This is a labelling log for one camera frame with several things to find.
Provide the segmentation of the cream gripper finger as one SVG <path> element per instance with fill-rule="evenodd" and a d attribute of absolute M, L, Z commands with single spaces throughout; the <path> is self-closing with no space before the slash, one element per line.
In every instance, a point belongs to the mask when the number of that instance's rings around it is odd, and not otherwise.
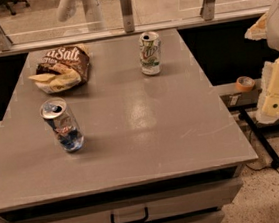
<path fill-rule="evenodd" d="M 259 41 L 260 39 L 266 39 L 266 22 L 267 22 L 267 12 L 258 19 L 251 27 L 245 32 L 245 38 L 248 40 Z"/>
<path fill-rule="evenodd" d="M 279 58 L 264 63 L 261 78 L 256 119 L 262 124 L 273 124 L 279 120 Z"/>

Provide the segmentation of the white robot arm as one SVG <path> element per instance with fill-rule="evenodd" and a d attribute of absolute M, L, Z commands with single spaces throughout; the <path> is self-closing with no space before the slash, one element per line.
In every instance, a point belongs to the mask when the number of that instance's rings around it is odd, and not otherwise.
<path fill-rule="evenodd" d="M 279 0 L 274 0 L 270 9 L 249 27 L 245 38 L 265 39 L 271 49 L 279 52 Z M 262 124 L 273 124 L 279 120 L 279 56 L 274 62 L 264 63 L 261 78 L 256 119 Z"/>

